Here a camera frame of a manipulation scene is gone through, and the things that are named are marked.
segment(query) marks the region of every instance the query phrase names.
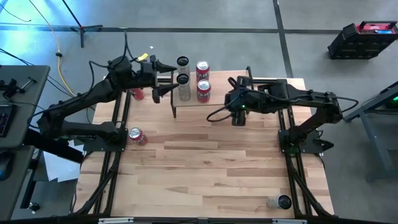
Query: white paper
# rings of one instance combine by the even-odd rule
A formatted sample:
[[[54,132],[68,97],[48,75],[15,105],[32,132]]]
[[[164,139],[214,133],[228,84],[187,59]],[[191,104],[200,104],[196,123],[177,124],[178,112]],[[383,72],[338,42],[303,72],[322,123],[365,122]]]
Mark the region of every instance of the white paper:
[[[75,146],[73,141],[69,141],[69,146],[83,152],[83,145]],[[79,163],[62,159],[47,152],[44,152],[44,159],[49,181],[58,178],[58,182],[62,182],[79,178]]]

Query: black toolbox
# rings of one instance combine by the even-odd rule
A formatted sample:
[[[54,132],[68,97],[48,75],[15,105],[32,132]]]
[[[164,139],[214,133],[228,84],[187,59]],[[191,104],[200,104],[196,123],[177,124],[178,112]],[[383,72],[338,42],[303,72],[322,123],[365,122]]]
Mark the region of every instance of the black toolbox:
[[[330,46],[331,59],[371,59],[398,38],[397,21],[363,21],[343,28]]]

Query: concrete floor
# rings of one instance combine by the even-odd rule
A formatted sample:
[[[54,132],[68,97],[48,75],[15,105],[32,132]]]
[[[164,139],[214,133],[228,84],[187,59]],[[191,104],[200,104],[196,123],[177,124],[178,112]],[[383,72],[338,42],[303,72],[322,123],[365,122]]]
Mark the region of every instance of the concrete floor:
[[[272,0],[67,2],[83,25],[278,28]],[[51,24],[75,25],[61,1],[35,0],[34,3]],[[350,23],[363,20],[398,19],[396,0],[279,0],[279,6],[285,29],[330,30],[341,29]],[[31,24],[45,25],[27,0],[8,0],[6,8],[24,19],[32,20]],[[1,22],[21,23],[5,11],[0,13]],[[90,85],[89,60],[104,64],[123,52],[123,33],[120,32],[88,32],[85,34],[84,49],[80,48],[78,34],[57,32],[57,35],[64,55],[62,72],[76,92],[84,92]],[[282,55],[279,34],[131,32],[128,36],[134,55],[144,52],[156,54],[164,63],[175,64],[178,56],[186,55],[191,61],[206,59],[213,70],[239,70],[250,65],[255,77],[287,76],[284,63],[286,57]],[[337,61],[328,59],[326,53],[326,47],[335,37],[335,34],[285,36],[293,76],[304,78],[308,89],[334,91],[337,95],[364,101],[397,81],[397,75],[392,71],[397,63],[398,43],[392,44],[380,56],[369,61]],[[57,48],[51,32],[0,30],[0,48],[31,63],[50,65],[50,75],[60,81],[56,69]],[[3,54],[0,55],[0,63],[21,64]],[[105,74],[105,70],[95,68],[96,82]],[[67,96],[51,85],[46,85],[39,105],[48,107],[66,98]],[[349,104],[342,101],[341,107],[345,108]],[[68,120],[86,122],[85,111],[70,116]],[[373,122],[383,124],[384,130],[388,127],[390,133],[394,133],[397,123],[395,117],[391,116],[375,118]],[[335,143],[335,147],[327,151],[324,158],[335,213],[344,218],[398,222],[398,181],[389,179],[369,184],[364,179],[366,174],[374,172],[377,167],[371,167],[375,153],[369,145],[360,120],[354,120],[350,124],[340,122],[324,125],[322,129],[325,131],[323,139]],[[35,215],[15,209],[13,218],[67,214],[74,184],[74,181],[39,184],[33,201],[40,203],[42,208]]]

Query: wooden tabletop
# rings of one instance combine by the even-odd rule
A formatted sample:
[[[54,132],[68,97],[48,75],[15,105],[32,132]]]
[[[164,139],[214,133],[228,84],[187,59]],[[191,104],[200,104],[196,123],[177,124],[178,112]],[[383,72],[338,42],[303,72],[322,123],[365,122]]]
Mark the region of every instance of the wooden tabletop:
[[[178,95],[178,88],[173,91],[173,105],[179,106],[211,106],[211,105],[223,105],[225,93],[232,90],[232,86],[228,83],[228,78],[232,77],[236,80],[238,76],[249,76],[247,70],[237,71],[215,71],[210,72],[209,82],[211,86],[210,100],[207,103],[200,103],[197,99],[197,81],[196,72],[191,72],[191,98],[187,101],[182,101]],[[174,83],[177,83],[178,74],[174,75]]]
[[[288,82],[305,89],[301,78],[291,78]],[[149,142],[137,146],[128,141],[121,158],[112,216],[294,216],[292,208],[266,207],[268,196],[290,195],[286,163],[277,140],[276,114],[250,113],[245,127],[233,127],[230,119],[219,123],[206,121],[206,116],[219,106],[196,106],[180,108],[177,118],[173,119],[169,95],[155,104],[150,89],[144,92],[144,100],[131,102],[127,127],[142,128]],[[114,102],[98,104],[94,123],[110,121],[113,105]],[[293,107],[293,111],[297,124],[311,116],[309,108]],[[223,111],[214,119],[227,114]],[[103,152],[94,152],[83,163],[75,210],[97,187],[103,157]],[[333,213],[319,158],[303,154],[303,164],[308,188],[323,207]],[[298,194],[304,211],[301,190]]]

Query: soda can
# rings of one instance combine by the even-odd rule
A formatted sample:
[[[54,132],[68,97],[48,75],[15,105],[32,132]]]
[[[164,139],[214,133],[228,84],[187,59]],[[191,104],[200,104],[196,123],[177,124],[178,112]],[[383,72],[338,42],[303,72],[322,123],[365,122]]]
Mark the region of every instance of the soda can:
[[[177,76],[178,95],[182,101],[187,101],[191,98],[190,79],[187,74],[179,74]]]
[[[181,56],[177,59],[178,74],[187,74],[188,76],[190,76],[188,63],[189,63],[189,59],[186,56]]]
[[[267,207],[289,209],[292,206],[292,200],[287,195],[269,196],[267,198]]]
[[[135,88],[130,90],[132,93],[132,97],[136,100],[142,100],[144,99],[144,91],[141,90],[140,88]]]
[[[200,80],[198,82],[198,101],[207,103],[210,100],[210,82],[208,80]]]
[[[129,136],[131,140],[137,142],[137,144],[140,146],[145,146],[145,144],[148,142],[147,136],[140,128],[132,128],[130,130]]]
[[[209,80],[210,77],[210,66],[206,61],[200,61],[197,63],[197,83],[200,80]]]

